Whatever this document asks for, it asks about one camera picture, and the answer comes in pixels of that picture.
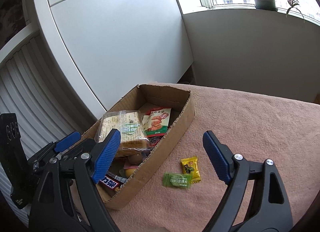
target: pink blanket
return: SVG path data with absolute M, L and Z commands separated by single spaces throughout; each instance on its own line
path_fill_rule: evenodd
M 121 231 L 150 231 L 159 227 L 171 232 L 203 230 L 226 189 L 202 146 L 202 135 L 207 130 L 212 130 L 220 142 L 247 160 L 263 162 L 270 158 L 275 162 L 296 223 L 320 189 L 320 106 L 234 90 L 172 86 L 191 90 L 195 118 L 134 199 L 121 210 L 109 210 Z M 181 173 L 180 160 L 195 155 L 201 182 L 185 190 L 162 186 L 164 172 Z M 252 185 L 250 181 L 235 224 L 244 218 Z

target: window sill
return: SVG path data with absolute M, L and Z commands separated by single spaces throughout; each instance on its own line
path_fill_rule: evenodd
M 220 5 L 215 5 L 212 8 L 196 7 L 194 9 L 191 9 L 189 12 L 185 12 L 184 14 L 192 13 L 192 12 L 208 11 L 208 10 L 222 10 L 222 9 L 255 9 L 255 7 L 254 7 L 254 4 L 220 4 Z M 287 9 L 278 8 L 278 12 L 286 14 Z M 306 15 L 303 15 L 302 17 L 302 15 L 299 12 L 290 11 L 289 15 L 292 15 L 301 19 L 303 19 L 304 17 L 305 20 L 320 26 L 320 21 Z

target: green leaves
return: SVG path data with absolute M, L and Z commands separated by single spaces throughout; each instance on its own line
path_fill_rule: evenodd
M 289 11 L 290 11 L 292 8 L 295 8 L 295 9 L 298 10 L 298 11 L 300 12 L 300 14 L 302 15 L 303 22 L 304 22 L 304 16 L 303 16 L 302 12 L 296 7 L 297 5 L 299 5 L 299 1 L 298 1 L 298 0 L 287 0 L 287 2 L 289 3 L 290 8 L 287 10 L 285 16 L 287 17 Z
M 287 12 L 286 12 L 286 14 L 285 14 L 285 16 L 287 17 L 288 16 L 288 13 L 289 13 L 289 11 L 292 9 L 292 7 L 290 7 L 289 9 L 287 9 Z

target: yellow candy wrapper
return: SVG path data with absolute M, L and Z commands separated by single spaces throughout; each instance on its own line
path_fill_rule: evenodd
M 199 169 L 198 169 L 198 157 L 194 156 L 191 158 L 186 158 L 181 160 L 183 174 L 191 173 L 192 179 L 191 183 L 196 183 L 201 181 Z

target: candy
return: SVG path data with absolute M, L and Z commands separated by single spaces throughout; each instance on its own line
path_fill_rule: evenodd
M 198 157 L 194 156 L 191 158 L 186 158 L 181 160 L 183 173 L 191 173 L 192 180 L 191 183 L 201 181 L 199 169 L 198 169 Z
M 190 188 L 191 177 L 191 174 L 165 172 L 162 185 L 167 187 Z

